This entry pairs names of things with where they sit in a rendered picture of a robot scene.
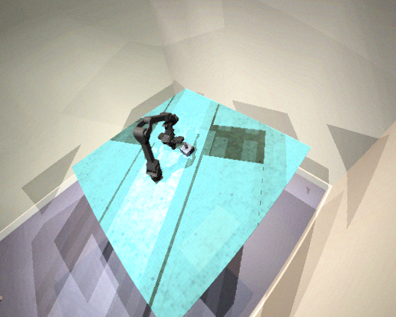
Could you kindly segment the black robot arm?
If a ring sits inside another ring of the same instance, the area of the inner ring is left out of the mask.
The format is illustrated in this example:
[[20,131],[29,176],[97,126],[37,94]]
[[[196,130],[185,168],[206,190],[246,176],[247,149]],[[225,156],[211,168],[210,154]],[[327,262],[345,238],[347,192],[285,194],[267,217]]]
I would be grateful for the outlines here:
[[[166,132],[173,130],[173,126],[179,121],[179,118],[174,113],[162,112],[159,115],[144,117],[134,128],[133,135],[137,141],[139,141],[143,153],[146,158],[146,174],[150,175],[151,179],[157,184],[164,177],[161,173],[161,167],[158,159],[155,159],[149,139],[152,132],[152,124],[165,121],[162,126]],[[149,124],[148,128],[142,128],[146,124]],[[162,144],[168,145],[172,141],[170,134],[165,134],[161,139]]]

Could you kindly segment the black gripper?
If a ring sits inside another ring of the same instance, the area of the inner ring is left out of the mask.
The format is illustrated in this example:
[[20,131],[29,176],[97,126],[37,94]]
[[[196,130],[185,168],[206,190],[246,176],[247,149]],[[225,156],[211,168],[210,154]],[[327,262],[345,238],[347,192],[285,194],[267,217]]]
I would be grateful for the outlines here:
[[173,147],[175,148],[175,146],[176,146],[176,144],[181,144],[182,142],[183,142],[183,140],[185,139],[183,136],[175,136],[176,134],[174,134],[174,129],[172,130],[172,131],[170,131],[170,132],[161,132],[159,135],[158,135],[158,140],[161,140],[162,139],[162,137],[164,136],[164,133],[167,135],[167,134],[170,134],[171,136],[172,136],[172,140],[173,140]]

